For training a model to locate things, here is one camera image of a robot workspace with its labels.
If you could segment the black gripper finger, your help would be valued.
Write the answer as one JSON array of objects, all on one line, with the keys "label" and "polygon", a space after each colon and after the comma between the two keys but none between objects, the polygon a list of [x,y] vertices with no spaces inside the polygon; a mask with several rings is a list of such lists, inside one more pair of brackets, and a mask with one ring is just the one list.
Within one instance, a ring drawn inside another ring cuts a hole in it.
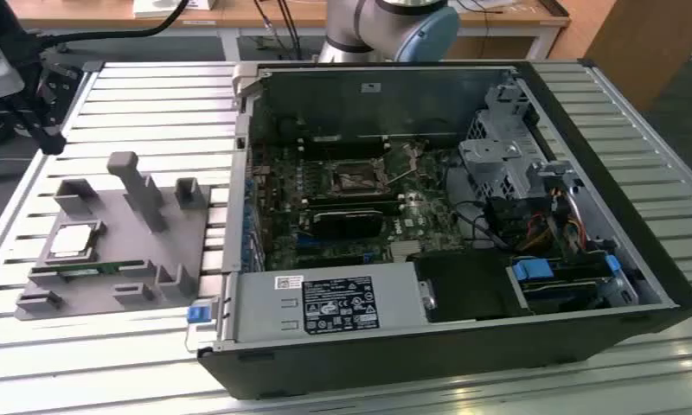
[{"label": "black gripper finger", "polygon": [[46,122],[39,105],[23,97],[10,97],[10,106],[15,124],[34,139],[41,152],[45,155],[59,155],[63,152],[66,140],[58,127]]}]

